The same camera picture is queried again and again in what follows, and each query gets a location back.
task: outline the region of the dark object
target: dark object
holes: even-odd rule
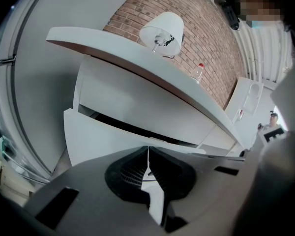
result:
[[[149,206],[149,194],[141,190],[148,158],[151,172],[165,195],[161,225],[167,232],[172,232],[187,224],[175,216],[170,201],[186,197],[194,186],[196,173],[191,166],[157,148],[149,147],[148,151],[148,147],[142,147],[111,164],[105,172],[105,181],[121,199]]]
[[[238,174],[238,171],[239,171],[239,170],[226,168],[226,167],[222,167],[222,166],[218,166],[214,170],[219,171],[219,172],[223,172],[223,173],[226,173],[226,174],[230,174],[230,175],[233,175],[233,176],[236,176]]]
[[[185,38],[185,34],[183,33],[183,34],[182,34],[181,43],[183,43],[184,38]],[[163,58],[173,59],[173,58],[175,58],[175,56],[163,56]]]
[[[65,212],[78,195],[78,191],[64,188],[54,199],[36,216],[36,219],[50,229],[55,229]]]
[[[171,39],[168,40],[168,41],[164,44],[164,46],[168,46],[168,45],[170,44],[170,42],[172,42],[174,39],[175,39],[175,38],[174,38],[173,36],[171,36]]]
[[[149,147],[149,167],[168,201],[187,196],[196,182],[195,170],[155,147]]]
[[[267,142],[270,142],[270,138],[273,137],[274,139],[276,139],[277,135],[282,135],[284,134],[284,131],[282,128],[278,128],[276,130],[273,130],[272,132],[266,133],[264,134],[264,137],[266,139]]]
[[[185,198],[165,200],[168,205],[163,228],[154,222],[145,204],[122,200],[105,182],[110,165],[142,149],[146,147],[120,151],[70,168],[35,193],[24,209],[0,196],[0,226],[4,228],[8,220],[15,227],[12,231],[6,226],[5,233],[19,228],[27,235],[163,236],[177,228],[180,229],[175,235],[232,235],[231,231],[225,231],[225,225],[234,226],[235,235],[256,235],[261,229],[266,234],[295,234],[295,135],[269,144],[262,156],[260,151],[254,151],[246,159],[150,147],[156,159],[162,156],[161,160],[170,161],[166,165],[156,163],[159,173],[163,169],[158,169],[157,164],[169,166],[175,171],[173,175],[180,178],[176,165],[183,162],[196,174],[196,181]],[[282,164],[273,167],[272,159],[278,156]],[[223,172],[225,168],[239,172],[235,176]],[[163,184],[170,187],[174,182],[174,178],[166,177]],[[53,231],[35,217],[65,187],[79,190],[79,194]]]
[[[225,17],[233,30],[239,29],[239,19],[233,11],[231,5],[225,0],[214,0],[214,2],[221,7]]]
[[[33,236],[56,236],[56,232],[37,221],[16,203],[5,199],[0,193],[0,230],[13,235],[22,232]]]
[[[148,148],[142,147],[111,164],[105,172],[105,181],[121,199],[148,206],[150,203],[149,194],[141,190],[147,167]]]
[[[111,118],[109,116],[103,115],[103,114],[99,114],[96,118],[97,121],[100,121],[102,123],[108,124],[110,126],[140,135],[140,136],[145,136],[145,137],[154,137],[156,139],[165,141],[167,143],[171,143],[171,144],[177,144],[177,145],[181,145],[181,141],[167,137],[167,136],[163,136],[157,133],[153,133],[151,131],[142,129],[142,128],[138,128],[136,126],[133,126],[131,124],[125,123],[123,121]],[[185,143],[185,146],[192,146],[194,144],[189,144],[189,143]]]
[[[245,151],[243,150],[243,151],[240,153],[239,157],[244,157],[244,155],[245,155]]]
[[[262,129],[262,128],[263,128],[263,125],[262,125],[261,123],[259,123],[257,129],[260,130],[260,129]]]

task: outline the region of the white panel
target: white panel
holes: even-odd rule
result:
[[[80,104],[104,115],[192,144],[199,144],[215,124],[170,92],[118,66],[85,56],[81,70]]]
[[[237,121],[234,127],[241,135],[244,148],[251,148],[256,137],[259,123],[269,123],[270,111],[274,109],[274,103],[270,98],[272,90],[263,88],[259,104],[253,116],[244,114],[241,121]]]
[[[64,131],[72,166],[141,146],[163,147],[181,153],[206,153],[202,149],[169,144],[139,136],[84,116],[72,109],[64,111]]]
[[[239,109],[243,109],[243,105],[247,99],[247,96],[249,96],[249,89],[252,84],[258,85],[260,90],[258,94],[258,99],[256,100],[255,106],[254,106],[254,107],[257,107],[260,100],[260,95],[262,93],[263,84],[257,81],[249,80],[247,78],[239,77],[238,82],[236,84],[236,88],[231,97],[231,100],[229,101],[227,108],[225,109],[225,113],[227,114],[227,116],[229,117],[231,121],[235,122],[236,121],[235,117]]]
[[[227,156],[231,156],[231,157],[239,157],[240,153],[244,150],[244,148],[237,143],[232,150],[227,154]]]
[[[234,140],[220,127],[215,126],[208,136],[203,140],[202,145],[209,145],[217,148],[231,149]]]

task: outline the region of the drawer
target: drawer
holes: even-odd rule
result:
[[[79,103],[116,120],[196,145],[215,125],[160,86],[103,60],[85,56],[79,73]]]
[[[202,149],[174,145],[136,135],[87,117],[72,109],[64,111],[64,132],[72,166],[81,162],[142,146],[205,154]]]

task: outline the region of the white desk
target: white desk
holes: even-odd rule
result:
[[[231,150],[236,143],[241,144],[220,106],[190,77],[148,48],[108,32],[73,27],[51,28],[47,41],[86,54],[75,88],[76,114],[67,112],[71,118],[80,118],[76,115],[81,115],[82,105],[194,147]],[[65,113],[70,155],[68,136],[73,139],[74,135],[71,124],[66,126],[71,123],[68,116]],[[89,122],[100,125],[92,119]]]

